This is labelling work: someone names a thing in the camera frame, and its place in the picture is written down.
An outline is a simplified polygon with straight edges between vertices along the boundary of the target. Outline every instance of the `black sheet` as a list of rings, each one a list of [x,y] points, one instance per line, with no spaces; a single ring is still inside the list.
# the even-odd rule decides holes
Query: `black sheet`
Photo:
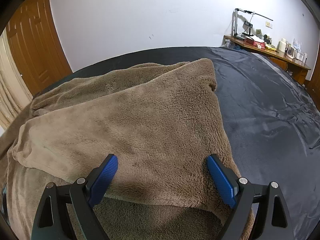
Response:
[[[305,90],[284,71],[282,75],[293,86],[246,51],[162,48],[96,63],[45,91],[75,77],[102,75],[136,64],[170,65],[200,58],[213,61],[224,128],[242,176],[265,185],[277,181],[289,208],[295,239],[306,239],[320,218],[320,114]]]

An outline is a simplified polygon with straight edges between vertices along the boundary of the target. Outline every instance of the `fleece blanket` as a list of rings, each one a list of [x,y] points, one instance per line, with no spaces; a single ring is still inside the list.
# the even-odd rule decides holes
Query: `fleece blanket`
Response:
[[[223,224],[230,209],[216,191],[205,159],[215,153],[240,175],[223,129],[216,85],[212,62],[202,59],[74,79],[36,98],[7,151],[12,228],[22,228],[21,236],[28,238],[44,185],[87,176],[113,153],[119,168],[104,200],[111,205],[97,209],[103,210],[101,223],[111,238],[185,239],[182,232],[189,238],[214,238],[221,225],[212,215]],[[10,131],[5,137],[13,139]],[[116,215],[114,210],[121,208],[131,214],[130,222],[106,219],[104,214]],[[21,210],[28,211],[21,215]],[[135,225],[137,214],[148,214],[144,230]],[[198,226],[184,223],[188,219]],[[251,214],[243,238],[252,221]],[[136,229],[115,230],[123,223]]]

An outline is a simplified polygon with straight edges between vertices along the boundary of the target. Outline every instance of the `wooden desk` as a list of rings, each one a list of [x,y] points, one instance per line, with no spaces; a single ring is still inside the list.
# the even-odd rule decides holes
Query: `wooden desk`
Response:
[[[282,51],[273,51],[271,49],[259,49],[256,46],[253,46],[247,42],[244,42],[243,40],[236,39],[231,36],[224,35],[223,39],[225,40],[231,40],[234,43],[238,44],[241,48],[253,52],[265,55],[267,57],[275,57],[279,60],[285,61],[288,63],[288,70],[292,71],[292,78],[297,81],[300,85],[304,83],[304,80],[306,78],[306,75],[308,74],[308,70],[311,70],[307,65],[303,64],[300,60],[293,60],[287,55],[285,55]]]

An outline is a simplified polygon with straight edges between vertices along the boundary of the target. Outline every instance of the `wooden door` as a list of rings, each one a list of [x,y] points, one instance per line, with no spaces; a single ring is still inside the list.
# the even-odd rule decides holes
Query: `wooden door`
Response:
[[[307,84],[307,92],[312,97],[318,110],[320,111],[320,49],[310,82]]]
[[[72,73],[49,0],[25,0],[6,29],[13,59],[32,95]]]

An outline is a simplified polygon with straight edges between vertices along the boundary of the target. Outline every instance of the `red box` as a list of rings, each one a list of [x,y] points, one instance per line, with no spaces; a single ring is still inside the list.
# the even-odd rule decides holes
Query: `red box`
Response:
[[[264,42],[257,42],[257,41],[254,41],[252,39],[248,39],[247,37],[244,39],[245,42],[253,45],[253,46],[257,46],[257,45],[260,45],[262,48],[265,48],[266,47],[266,44]]]

